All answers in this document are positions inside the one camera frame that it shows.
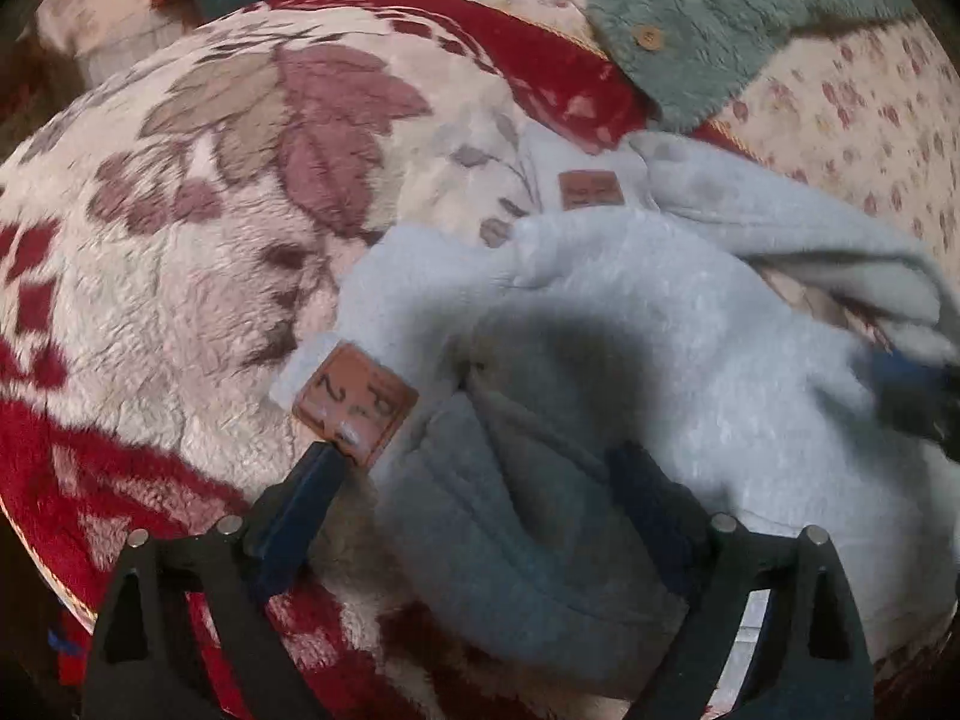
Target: crumpled cloth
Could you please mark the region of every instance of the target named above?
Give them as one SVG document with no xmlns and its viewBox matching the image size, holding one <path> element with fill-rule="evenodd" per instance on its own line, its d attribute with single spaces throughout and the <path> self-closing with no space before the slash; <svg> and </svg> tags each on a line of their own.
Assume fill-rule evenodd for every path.
<svg viewBox="0 0 960 720">
<path fill-rule="evenodd" d="M 658 665 L 686 606 L 613 504 L 603 456 L 631 440 L 711 514 L 826 528 L 878 659 L 952 608 L 957 469 L 877 424 L 865 341 L 743 260 L 855 295 L 915 348 L 954 347 L 954 298 L 918 242 L 838 201 L 702 143 L 628 143 L 660 212 L 522 218 L 497 250 L 397 226 L 272 396 L 289 406 L 284 377 L 341 338 L 419 391 L 371 471 L 376 520 L 440 622 L 495 656 L 616 696 Z M 750 605 L 717 706 L 761 620 Z"/>
</svg>

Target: wooden button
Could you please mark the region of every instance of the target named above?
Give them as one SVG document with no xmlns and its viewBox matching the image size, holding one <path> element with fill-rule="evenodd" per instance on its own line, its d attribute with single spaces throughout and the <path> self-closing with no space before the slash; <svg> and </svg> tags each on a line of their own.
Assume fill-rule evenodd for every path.
<svg viewBox="0 0 960 720">
<path fill-rule="evenodd" d="M 637 41 L 637 45 L 647 52 L 658 52 L 664 47 L 664 33 L 649 23 L 635 26 L 630 33 Z"/>
</svg>

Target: leaf pattern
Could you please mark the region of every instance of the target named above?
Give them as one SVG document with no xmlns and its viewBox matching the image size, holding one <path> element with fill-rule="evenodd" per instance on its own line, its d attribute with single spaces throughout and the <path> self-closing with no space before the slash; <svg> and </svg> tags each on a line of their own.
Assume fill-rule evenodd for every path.
<svg viewBox="0 0 960 720">
<path fill-rule="evenodd" d="M 66 365 L 61 351 L 50 335 L 51 313 L 58 279 L 37 278 L 37 271 L 49 262 L 59 232 L 59 223 L 48 220 L 20 228 L 11 223 L 0 226 L 0 266 L 7 264 L 7 277 L 0 290 L 16 290 L 13 303 L 13 333 L 30 334 L 31 344 L 25 356 L 18 354 L 0 332 L 0 386 L 17 383 L 37 389 L 59 389 L 66 380 Z"/>
<path fill-rule="evenodd" d="M 205 39 L 203 42 L 208 46 L 212 46 L 224 40 L 224 38 L 227 38 L 229 35 L 248 35 L 256 32 L 256 30 L 265 25 L 265 23 L 267 23 L 266 19 L 254 20 L 242 26 L 237 26 L 237 28 L 225 28 L 223 23 L 209 23 L 208 25 L 194 29 L 193 34 L 198 37 L 203 37 L 203 39 Z"/>
<path fill-rule="evenodd" d="M 171 141 L 107 158 L 86 213 L 102 221 L 122 219 L 131 235 L 152 235 L 174 221 L 219 218 L 223 203 L 213 185 L 205 178 L 184 180 L 187 148 Z"/>
<path fill-rule="evenodd" d="M 373 200 L 367 172 L 382 164 L 373 134 L 392 120 L 430 113 L 421 94 L 386 63 L 347 46 L 277 51 L 286 103 L 295 111 L 280 138 L 280 172 L 291 201 L 344 236 L 362 232 Z"/>
<path fill-rule="evenodd" d="M 503 208 L 503 210 L 510 214 L 513 218 L 529 217 L 530 215 L 512 200 L 507 200 L 505 197 L 501 197 L 499 201 L 500 207 Z"/>
<path fill-rule="evenodd" d="M 450 154 L 450 159 L 464 167 L 477 167 L 478 165 L 486 165 L 493 158 L 486 151 L 480 151 L 476 146 L 468 146 L 464 143 L 457 151 Z"/>
<path fill-rule="evenodd" d="M 511 225 L 508 221 L 496 217 L 485 218 L 480 223 L 480 240 L 488 247 L 502 247 L 510 240 Z"/>
<path fill-rule="evenodd" d="M 169 65 L 173 61 L 175 61 L 174 57 L 165 56 L 149 63 L 141 62 L 126 73 L 117 74 L 117 76 L 114 76 L 112 79 L 104 81 L 99 89 L 90 93 L 86 101 L 86 106 L 99 108 L 104 103 L 112 100 L 114 95 L 123 92 L 123 90 L 133 86 L 137 81 L 145 79 L 147 76 L 150 76 L 150 74 Z"/>
<path fill-rule="evenodd" d="M 176 220 L 219 217 L 214 187 L 203 179 L 184 182 L 189 149 L 212 131 L 227 186 L 276 165 L 291 202 L 339 235 L 361 235 L 373 201 L 367 172 L 383 161 L 374 135 L 390 135 L 394 119 L 431 112 L 416 89 L 386 68 L 371 53 L 330 42 L 291 50 L 281 41 L 270 52 L 198 63 L 140 129 L 143 138 L 167 140 L 104 161 L 88 213 L 124 218 L 134 235 Z"/>
<path fill-rule="evenodd" d="M 78 116 L 80 116 L 80 108 L 74 106 L 50 119 L 50 122 L 47 122 L 30 141 L 26 153 L 20 158 L 21 165 L 26 165 L 34 157 L 45 154 L 51 148 L 54 148 Z"/>
<path fill-rule="evenodd" d="M 510 143 L 514 148 L 520 147 L 520 134 L 517 134 L 517 126 L 514 124 L 513 119 L 502 111 L 494 111 L 493 122 L 507 143 Z"/>
</svg>

